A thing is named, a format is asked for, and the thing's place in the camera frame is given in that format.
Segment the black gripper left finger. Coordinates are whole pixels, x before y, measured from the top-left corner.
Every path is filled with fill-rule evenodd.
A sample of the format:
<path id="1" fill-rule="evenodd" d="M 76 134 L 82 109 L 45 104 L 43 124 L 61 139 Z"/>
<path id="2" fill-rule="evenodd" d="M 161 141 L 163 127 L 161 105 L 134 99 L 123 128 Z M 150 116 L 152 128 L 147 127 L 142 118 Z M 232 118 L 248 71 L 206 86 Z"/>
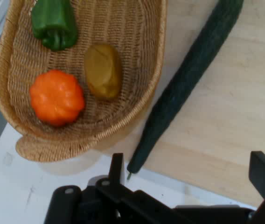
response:
<path id="1" fill-rule="evenodd" d="M 52 195 L 46 224 L 190 224 L 192 221 L 141 190 L 121 183 L 123 154 L 112 156 L 108 176 L 81 190 L 68 185 Z"/>

